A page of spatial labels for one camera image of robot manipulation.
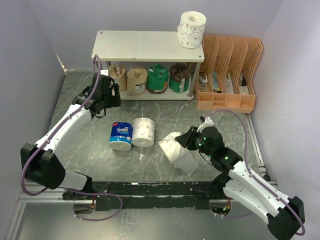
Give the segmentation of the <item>plain white toilet roll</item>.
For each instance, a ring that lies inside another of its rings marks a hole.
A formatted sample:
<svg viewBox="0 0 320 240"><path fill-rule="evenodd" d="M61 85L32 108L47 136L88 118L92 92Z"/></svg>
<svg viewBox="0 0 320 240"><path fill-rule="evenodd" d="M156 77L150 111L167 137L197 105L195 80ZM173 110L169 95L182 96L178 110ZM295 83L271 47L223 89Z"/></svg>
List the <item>plain white toilet roll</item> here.
<svg viewBox="0 0 320 240"><path fill-rule="evenodd" d="M166 158L176 168L182 170L185 174L190 176L199 166L191 152L183 148L175 138L180 136L181 132L171 132L161 141L158 142Z"/></svg>

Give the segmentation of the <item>brown paper roll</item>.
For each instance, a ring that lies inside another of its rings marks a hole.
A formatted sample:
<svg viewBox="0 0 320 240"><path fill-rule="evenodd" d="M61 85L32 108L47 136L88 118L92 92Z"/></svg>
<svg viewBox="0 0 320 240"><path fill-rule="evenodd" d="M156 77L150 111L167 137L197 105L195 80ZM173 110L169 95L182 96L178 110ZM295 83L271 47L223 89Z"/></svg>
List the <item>brown paper roll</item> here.
<svg viewBox="0 0 320 240"><path fill-rule="evenodd" d="M148 73L143 67L132 67L127 72L127 90L134 96L142 95L147 88Z"/></svg>
<svg viewBox="0 0 320 240"><path fill-rule="evenodd" d="M108 68L109 76L115 79L119 86L119 91L127 90L127 70L124 64L112 64Z"/></svg>

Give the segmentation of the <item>dotted toilet roll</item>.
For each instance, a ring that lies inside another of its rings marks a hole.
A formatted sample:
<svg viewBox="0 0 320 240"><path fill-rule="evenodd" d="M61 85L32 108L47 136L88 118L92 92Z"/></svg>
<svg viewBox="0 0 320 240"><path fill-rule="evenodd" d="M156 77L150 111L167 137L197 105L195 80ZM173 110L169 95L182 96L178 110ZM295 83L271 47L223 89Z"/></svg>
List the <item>dotted toilet roll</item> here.
<svg viewBox="0 0 320 240"><path fill-rule="evenodd" d="M178 42L185 48L195 49L202 44L207 18L197 11L186 11L177 26Z"/></svg>
<svg viewBox="0 0 320 240"><path fill-rule="evenodd" d="M151 147L155 141L155 122L140 117L133 122L132 144L137 147Z"/></svg>

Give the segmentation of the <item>green roll brown top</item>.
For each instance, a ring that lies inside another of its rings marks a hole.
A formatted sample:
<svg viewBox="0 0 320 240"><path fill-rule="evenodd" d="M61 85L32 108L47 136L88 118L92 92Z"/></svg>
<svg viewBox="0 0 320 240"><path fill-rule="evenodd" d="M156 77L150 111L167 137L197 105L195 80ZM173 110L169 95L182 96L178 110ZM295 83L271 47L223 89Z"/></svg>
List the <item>green roll brown top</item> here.
<svg viewBox="0 0 320 240"><path fill-rule="evenodd" d="M189 88L190 70L184 63L176 63L170 67L169 88L175 93L186 92Z"/></svg>

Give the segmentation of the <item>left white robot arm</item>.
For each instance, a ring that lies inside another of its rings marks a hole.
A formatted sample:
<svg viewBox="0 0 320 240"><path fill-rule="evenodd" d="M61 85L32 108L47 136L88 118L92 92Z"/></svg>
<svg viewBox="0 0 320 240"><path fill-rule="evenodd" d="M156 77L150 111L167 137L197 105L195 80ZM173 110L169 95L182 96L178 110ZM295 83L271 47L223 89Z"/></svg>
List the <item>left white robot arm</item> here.
<svg viewBox="0 0 320 240"><path fill-rule="evenodd" d="M25 180L47 189L72 189L81 199L89 199L94 192L92 178L67 170L59 157L69 140L100 113L121 106L119 85L102 70L94 74L92 83L74 98L67 112L59 122L35 144L26 143L20 150L22 190L31 195Z"/></svg>

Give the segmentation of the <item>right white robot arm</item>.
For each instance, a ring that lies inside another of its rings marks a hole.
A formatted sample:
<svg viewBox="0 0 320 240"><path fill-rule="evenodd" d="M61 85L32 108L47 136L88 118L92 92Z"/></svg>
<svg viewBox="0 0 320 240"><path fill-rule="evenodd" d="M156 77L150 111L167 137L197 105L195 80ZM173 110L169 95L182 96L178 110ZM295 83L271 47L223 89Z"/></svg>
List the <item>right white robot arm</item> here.
<svg viewBox="0 0 320 240"><path fill-rule="evenodd" d="M208 156L221 172L212 186L216 198L226 196L241 203L266 223L276 239L290 240L303 227L303 201L280 192L254 172L239 154L225 146L217 128L209 126L198 131L192 126L175 140L183 148Z"/></svg>

